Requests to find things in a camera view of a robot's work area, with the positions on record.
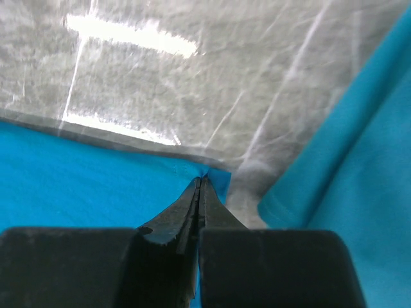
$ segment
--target blue fabric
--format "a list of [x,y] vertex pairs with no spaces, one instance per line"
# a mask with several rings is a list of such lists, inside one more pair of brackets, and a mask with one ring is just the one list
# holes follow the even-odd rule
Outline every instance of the blue fabric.
[[[0,232],[16,226],[138,227],[208,175],[225,202],[231,175],[105,150],[0,123]],[[199,301],[192,307],[199,307]]]
[[369,307],[411,306],[411,9],[259,213],[272,228],[334,230]]

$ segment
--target teal fabric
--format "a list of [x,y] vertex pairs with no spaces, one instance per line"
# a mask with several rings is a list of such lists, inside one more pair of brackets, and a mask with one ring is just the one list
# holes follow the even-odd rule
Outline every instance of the teal fabric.
[[259,213],[272,228],[334,230],[369,307],[411,307],[411,9]]
[[[0,233],[16,226],[138,227],[208,175],[225,202],[231,175],[95,148],[0,123]],[[199,307],[199,299],[192,307]]]

